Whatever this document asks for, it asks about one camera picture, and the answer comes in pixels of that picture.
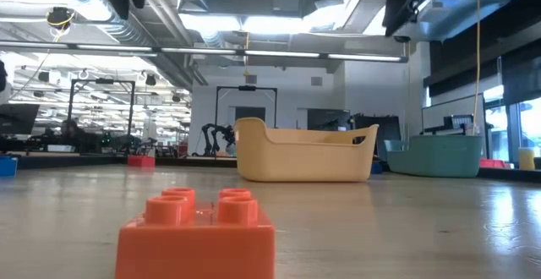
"wooden floor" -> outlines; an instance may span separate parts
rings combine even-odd
[[[113,279],[117,230],[171,186],[203,200],[252,189],[278,231],[276,278],[541,278],[534,184],[397,175],[249,183],[234,169],[124,166],[0,180],[0,277]]]

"yellow container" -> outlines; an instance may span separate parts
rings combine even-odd
[[[370,176],[378,127],[268,129],[259,118],[241,118],[235,123],[238,173],[260,182],[363,182]],[[357,137],[364,140],[353,145]]]
[[[518,148],[518,166],[521,170],[535,170],[534,158],[533,148]]]

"toy block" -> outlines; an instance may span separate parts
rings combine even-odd
[[[156,159],[150,156],[128,156],[130,167],[155,167]]]
[[[274,279],[275,228],[247,189],[164,189],[120,229],[117,279]]]

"wall vent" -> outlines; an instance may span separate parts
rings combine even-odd
[[[257,85],[257,75],[246,75],[247,85]]]
[[[312,77],[312,86],[323,86],[323,78],[322,77]]]

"teal plastic bin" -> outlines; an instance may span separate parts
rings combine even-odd
[[[387,162],[393,172],[425,177],[476,177],[481,163],[481,136],[421,135],[409,147],[386,140]]]

